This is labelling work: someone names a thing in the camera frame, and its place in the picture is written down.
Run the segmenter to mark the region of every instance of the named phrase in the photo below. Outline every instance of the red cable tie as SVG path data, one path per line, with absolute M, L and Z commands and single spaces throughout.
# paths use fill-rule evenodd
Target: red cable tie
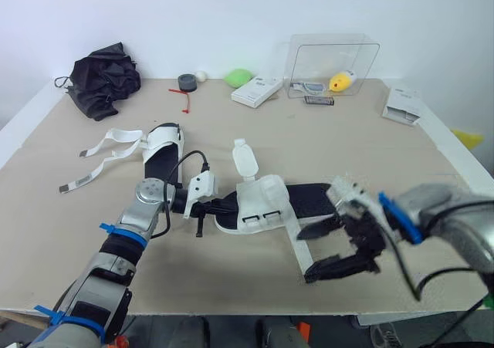
M 187 96 L 187 109 L 182 109 L 182 113 L 189 114 L 191 111 L 191 97 L 188 95 L 187 92 L 185 91 L 180 91 L 180 90 L 173 90 L 172 88 L 168 89 L 170 92 L 176 92 L 176 93 L 181 93 L 182 95 Z

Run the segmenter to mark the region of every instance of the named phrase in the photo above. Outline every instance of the white box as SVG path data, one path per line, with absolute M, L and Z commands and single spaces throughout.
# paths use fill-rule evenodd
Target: white box
M 391 88 L 383 117 L 414 126 L 422 115 L 422 99 L 418 91 L 403 87 Z
M 232 92 L 232 100 L 250 107 L 258 107 L 283 85 L 280 78 L 256 76 Z

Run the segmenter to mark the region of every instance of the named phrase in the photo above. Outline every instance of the gray tape roll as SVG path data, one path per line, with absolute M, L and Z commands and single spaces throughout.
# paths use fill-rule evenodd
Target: gray tape roll
M 193 74 L 182 74 L 178 77 L 178 88 L 180 91 L 192 92 L 198 88 L 198 83 Z

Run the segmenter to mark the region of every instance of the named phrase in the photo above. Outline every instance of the beige tabletop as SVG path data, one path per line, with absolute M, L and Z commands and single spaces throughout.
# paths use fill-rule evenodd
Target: beige tabletop
M 0 309 L 52 306 L 97 252 L 106 234 L 131 203 L 143 177 L 136 154 L 113 163 L 94 182 L 59 194 L 58 186 L 83 177 L 109 155 L 79 158 L 111 127 L 151 130 L 164 122 L 181 125 L 184 151 L 203 150 L 220 180 L 220 194 L 240 182 L 232 161 L 233 140 L 243 137 L 259 163 L 259 176 L 279 174 L 287 184 L 328 182 L 335 175 L 359 181 L 370 193 L 391 197 L 421 182 L 465 185 L 420 127 L 381 117 L 387 88 L 366 81 L 357 96 L 334 106 L 307 106 L 279 92 L 254 110 L 229 99 L 232 91 L 209 80 L 191 94 L 169 93 L 174 80 L 144 80 L 140 91 L 115 103 L 118 115 L 101 122 L 86 118 L 65 95 L 0 170 Z M 200 160 L 184 164 L 184 182 Z M 284 229 L 257 235 L 227 235 L 205 221 L 196 238 L 195 221 L 172 215 L 168 235 L 151 241 L 131 285 L 131 313 L 381 313 L 466 309 L 485 289 L 475 275 L 446 275 L 432 282 L 424 300 L 409 295 L 391 254 L 378 260 L 381 274 L 306 285 Z M 348 252 L 343 233 L 310 245 L 314 258 Z M 417 248 L 401 245 L 420 279 L 438 268 L 464 265 L 440 240 Z

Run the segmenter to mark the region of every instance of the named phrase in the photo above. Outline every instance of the white ball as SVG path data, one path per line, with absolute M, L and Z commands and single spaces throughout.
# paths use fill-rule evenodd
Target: white ball
M 195 76 L 195 79 L 198 82 L 201 82 L 201 83 L 204 82 L 208 78 L 208 74 L 206 74 L 202 70 L 199 70 L 198 72 L 195 72 L 194 73 L 194 76 Z

